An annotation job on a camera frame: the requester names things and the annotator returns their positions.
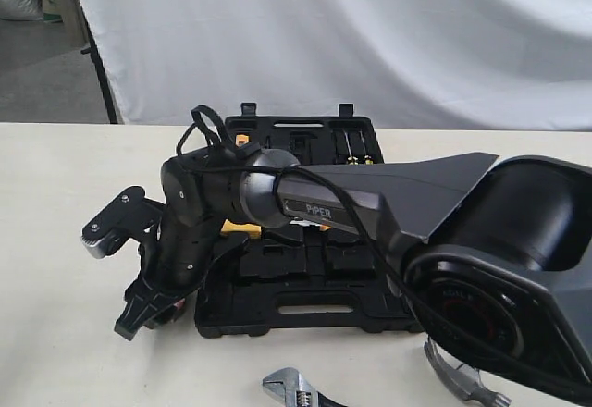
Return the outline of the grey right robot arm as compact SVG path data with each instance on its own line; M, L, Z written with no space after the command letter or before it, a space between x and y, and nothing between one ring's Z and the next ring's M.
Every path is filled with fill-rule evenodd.
M116 322L132 339L204 279L226 221L301 218L356 234L425 332L473 367L591 402L591 170L546 156L457 154L302 166L258 146L168 159L166 201Z

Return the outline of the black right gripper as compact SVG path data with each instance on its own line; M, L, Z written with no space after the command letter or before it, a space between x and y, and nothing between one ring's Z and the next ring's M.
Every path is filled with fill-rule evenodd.
M126 303L115 332L133 340L153 317L180 301L180 292L207 278L232 278L246 253L249 236L230 233L219 237L220 217L206 216L195 226L179 222L173 210L151 203L157 219L140 243L139 276L124 293Z

